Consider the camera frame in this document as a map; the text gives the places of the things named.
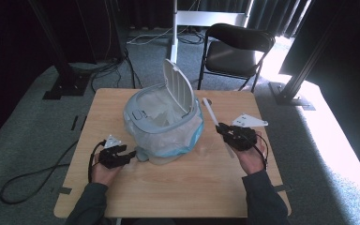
dark gray sleeve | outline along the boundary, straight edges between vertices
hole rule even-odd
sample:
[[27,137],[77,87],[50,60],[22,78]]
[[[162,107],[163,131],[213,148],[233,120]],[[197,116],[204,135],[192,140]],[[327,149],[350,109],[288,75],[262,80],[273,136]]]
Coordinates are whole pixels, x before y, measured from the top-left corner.
[[107,208],[107,198],[105,196],[107,189],[107,186],[98,183],[88,184],[68,216],[66,225],[92,225],[102,219]]
[[265,170],[242,177],[247,191],[247,220],[253,224],[290,224],[288,208]]

stand base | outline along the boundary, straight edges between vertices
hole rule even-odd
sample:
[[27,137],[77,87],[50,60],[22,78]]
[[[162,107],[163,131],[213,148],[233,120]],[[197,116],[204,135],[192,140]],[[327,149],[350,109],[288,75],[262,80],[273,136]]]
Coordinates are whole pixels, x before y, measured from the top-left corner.
[[297,94],[292,100],[287,100],[280,94],[286,84],[281,82],[270,82],[271,91],[278,105],[302,106],[305,111],[315,111],[314,106],[301,94]]
[[51,91],[47,91],[43,96],[45,100],[59,100],[62,96],[83,96],[86,90],[89,79],[92,75],[91,72],[74,71],[77,80],[74,85],[64,86],[61,83],[61,77],[57,78]]

open lid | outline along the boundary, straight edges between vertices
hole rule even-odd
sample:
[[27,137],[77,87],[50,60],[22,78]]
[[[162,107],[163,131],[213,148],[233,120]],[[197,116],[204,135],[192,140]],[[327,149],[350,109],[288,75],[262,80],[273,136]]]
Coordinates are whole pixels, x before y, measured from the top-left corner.
[[163,76],[166,88],[174,101],[185,112],[189,113],[194,108],[194,92],[187,77],[176,64],[166,59],[163,62]]

table top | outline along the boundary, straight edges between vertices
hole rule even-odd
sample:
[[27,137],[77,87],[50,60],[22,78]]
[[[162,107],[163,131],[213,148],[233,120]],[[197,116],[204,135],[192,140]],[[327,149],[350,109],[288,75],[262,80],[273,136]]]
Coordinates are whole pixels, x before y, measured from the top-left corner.
[[[99,89],[95,95],[82,135],[75,150],[54,214],[66,218],[87,185],[87,167],[94,147],[112,134],[127,152],[136,143],[124,126],[123,111],[138,90]],[[235,91],[194,91],[200,102],[212,101],[219,122],[230,124],[241,113],[261,118],[251,93]],[[203,105],[203,133],[193,150],[165,165],[132,159],[115,177],[107,191],[108,218],[241,218],[247,217],[246,192],[241,177],[245,172],[238,159],[231,158],[216,133],[213,120]],[[282,185],[274,154],[264,127],[260,131],[269,146],[268,175],[273,186]],[[285,191],[278,193],[291,207]]]

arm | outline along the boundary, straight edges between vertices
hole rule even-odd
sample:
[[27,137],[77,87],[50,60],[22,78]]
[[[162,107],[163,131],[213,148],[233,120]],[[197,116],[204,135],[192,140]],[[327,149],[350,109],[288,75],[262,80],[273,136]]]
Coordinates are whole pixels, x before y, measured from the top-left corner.
[[107,208],[105,193],[123,167],[107,169],[98,163],[98,154],[95,155],[95,162],[92,183],[84,188],[81,198],[66,220],[67,225],[96,224],[104,217]]
[[[261,139],[258,139],[256,146],[265,155]],[[247,174],[242,180],[247,192],[248,221],[251,224],[289,224],[288,208],[271,185],[262,157],[256,149],[238,151],[232,148],[232,150]]]

